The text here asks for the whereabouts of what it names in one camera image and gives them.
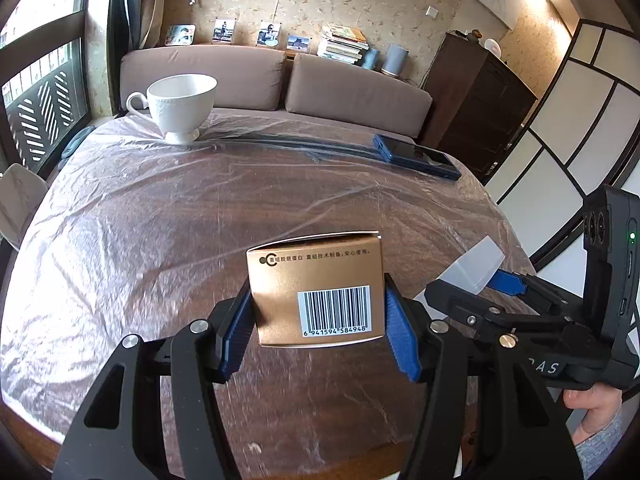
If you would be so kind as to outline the person right hand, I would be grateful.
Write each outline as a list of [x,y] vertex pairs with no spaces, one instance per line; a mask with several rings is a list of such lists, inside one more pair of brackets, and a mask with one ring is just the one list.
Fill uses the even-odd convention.
[[600,382],[588,390],[563,391],[563,402],[567,408],[586,411],[573,431],[574,445],[588,440],[612,422],[622,405],[622,395],[620,390]]

